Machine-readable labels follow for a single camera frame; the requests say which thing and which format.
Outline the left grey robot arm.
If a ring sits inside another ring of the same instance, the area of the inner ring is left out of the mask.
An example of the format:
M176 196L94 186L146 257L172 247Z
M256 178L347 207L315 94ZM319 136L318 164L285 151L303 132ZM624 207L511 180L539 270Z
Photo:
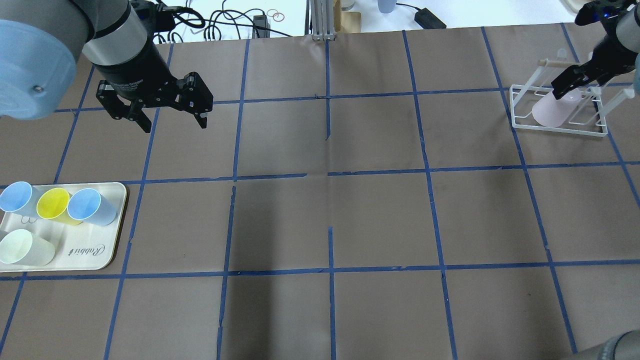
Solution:
M160 0L3 0L0 3L0 114L37 120L60 105L85 56L103 80L96 98L114 120L152 129L144 109L169 107L207 127L214 96L199 73L173 76L154 36L194 9Z

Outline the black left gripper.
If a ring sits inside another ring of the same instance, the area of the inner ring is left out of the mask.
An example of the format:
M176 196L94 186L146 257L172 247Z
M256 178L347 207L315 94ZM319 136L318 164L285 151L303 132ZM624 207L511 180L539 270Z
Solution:
M151 133L153 123L142 109L169 107L192 114L201 129L207 128L214 95L205 80L196 71L177 78L157 48L145 47L125 63L95 68L103 76L95 96L111 118L132 121Z

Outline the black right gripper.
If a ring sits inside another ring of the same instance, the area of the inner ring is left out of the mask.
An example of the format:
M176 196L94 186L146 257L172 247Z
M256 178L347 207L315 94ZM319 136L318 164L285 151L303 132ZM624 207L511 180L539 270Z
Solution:
M585 69L568 67L551 82L552 94L560 100L583 85L593 82L605 85L614 77L635 70L637 56L637 30L623 30L621 36L616 30L608 30L595 46L591 59L583 64Z

